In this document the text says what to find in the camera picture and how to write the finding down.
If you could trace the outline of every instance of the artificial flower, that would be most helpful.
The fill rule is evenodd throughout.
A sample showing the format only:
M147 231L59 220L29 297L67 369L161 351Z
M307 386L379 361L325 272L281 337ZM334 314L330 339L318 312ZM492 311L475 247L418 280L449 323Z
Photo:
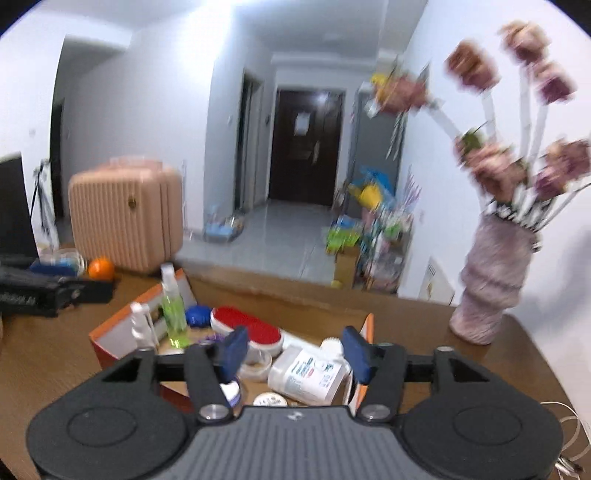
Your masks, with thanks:
M470 152L466 165L483 190L499 203L510 203L517 185L527 181L522 164L513 159L509 148L498 144L488 144Z
M491 157L503 157L504 163L513 162L510 149L502 147L499 144L487 143L481 148L474 148L464 156L465 166L468 168L475 168L481 162Z
M416 82L408 75L402 75L390 78L377 90L376 97L383 111L399 114L426 105L427 87L424 82Z
M493 88L499 79L496 67L473 43L463 40L447 58L447 70L458 77L462 85L483 92Z
M548 166L557 167L564 172L568 181L577 180L591 171L587 140L570 143L557 140L548 147L545 159Z
M533 72L538 91L546 103L570 100L576 90L564 70L553 62L536 63Z
M473 150L480 150L483 141L478 133L479 129L468 130L463 137L457 137L454 142L454 152L460 164L466 163L466 156Z
M504 36L505 48L527 64L542 60L550 44L544 31L531 22L515 20L501 28L499 33Z
M562 195L568 181L568 175L561 165L546 165L535 178L537 199L545 201Z

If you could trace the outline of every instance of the red brush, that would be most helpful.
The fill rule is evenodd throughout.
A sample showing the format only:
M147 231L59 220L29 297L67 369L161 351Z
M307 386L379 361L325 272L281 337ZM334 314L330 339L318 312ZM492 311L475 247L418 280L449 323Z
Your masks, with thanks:
M265 350L271 356L281 353L283 335L277 327L234 307L219 307L212 310L212 328L215 332L227 335L239 326L245 326L248 330L252 348Z

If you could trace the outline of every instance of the paper notice on door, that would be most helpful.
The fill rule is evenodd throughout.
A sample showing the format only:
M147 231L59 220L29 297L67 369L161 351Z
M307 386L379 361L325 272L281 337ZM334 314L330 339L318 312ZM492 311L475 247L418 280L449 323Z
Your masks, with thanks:
M303 137L307 135L310 129L310 114L305 112L298 113L295 122L294 136Z

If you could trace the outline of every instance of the tiled floor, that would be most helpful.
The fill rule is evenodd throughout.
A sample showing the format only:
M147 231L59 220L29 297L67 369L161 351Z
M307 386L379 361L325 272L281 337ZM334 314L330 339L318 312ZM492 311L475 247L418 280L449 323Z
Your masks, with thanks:
M176 258L329 284L335 258L324 253L323 231L330 220L325 207L271 202L247 214L232 243L185 240Z

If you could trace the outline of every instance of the door handle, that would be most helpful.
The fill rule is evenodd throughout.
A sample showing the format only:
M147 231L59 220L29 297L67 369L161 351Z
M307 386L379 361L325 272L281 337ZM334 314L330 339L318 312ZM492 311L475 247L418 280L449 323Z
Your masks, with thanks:
M316 142L314 145L314 158L312 158L312 165L316 165L318 162L318 155L320 154L320 141Z

